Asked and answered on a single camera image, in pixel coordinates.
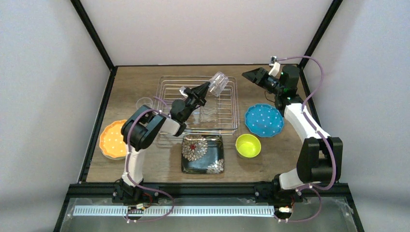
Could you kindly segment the small clear plastic cup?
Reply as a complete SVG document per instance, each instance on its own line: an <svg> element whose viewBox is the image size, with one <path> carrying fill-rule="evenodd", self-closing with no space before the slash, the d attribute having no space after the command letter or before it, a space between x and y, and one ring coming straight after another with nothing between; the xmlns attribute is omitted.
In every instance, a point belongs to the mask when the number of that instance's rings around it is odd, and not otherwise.
<svg viewBox="0 0 410 232"><path fill-rule="evenodd" d="M136 109L139 109L140 107L142 107L144 105L151 108L153 106L153 100L149 97L142 97L142 98L138 99L136 104L135 104Z"/></svg>

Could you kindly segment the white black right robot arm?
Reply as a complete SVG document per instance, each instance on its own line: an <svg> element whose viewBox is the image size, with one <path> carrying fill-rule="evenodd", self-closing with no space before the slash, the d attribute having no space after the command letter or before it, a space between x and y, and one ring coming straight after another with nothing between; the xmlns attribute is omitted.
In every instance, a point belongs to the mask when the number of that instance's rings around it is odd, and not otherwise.
<svg viewBox="0 0 410 232"><path fill-rule="evenodd" d="M330 189L340 179L343 143L326 133L297 94L300 70L285 65L281 71L264 68L242 73L252 83L275 95L275 108L302 141L296 168L277 177L282 190Z"/></svg>

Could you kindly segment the yellow green bowl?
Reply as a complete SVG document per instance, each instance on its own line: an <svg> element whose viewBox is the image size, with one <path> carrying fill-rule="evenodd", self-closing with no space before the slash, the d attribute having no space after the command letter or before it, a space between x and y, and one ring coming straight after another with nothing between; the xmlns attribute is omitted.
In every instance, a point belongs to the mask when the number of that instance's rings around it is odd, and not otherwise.
<svg viewBox="0 0 410 232"><path fill-rule="evenodd" d="M242 134L236 139L235 149L239 156L251 159L260 154L262 146L256 136L252 134Z"/></svg>

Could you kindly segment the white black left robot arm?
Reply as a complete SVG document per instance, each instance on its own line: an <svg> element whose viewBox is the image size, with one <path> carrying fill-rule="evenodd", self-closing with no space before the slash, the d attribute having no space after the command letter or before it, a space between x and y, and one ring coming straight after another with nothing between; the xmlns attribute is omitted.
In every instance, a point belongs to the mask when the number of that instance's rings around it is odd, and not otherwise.
<svg viewBox="0 0 410 232"><path fill-rule="evenodd" d="M115 184L116 199L136 201L143 190L154 191L141 184L146 150L161 131L175 137L182 134L191 114L205 106L209 86L210 82L206 81L193 88L184 88L182 94L185 98L174 100L167 115L143 105L123 124L121 134L126 156L123 174Z"/></svg>

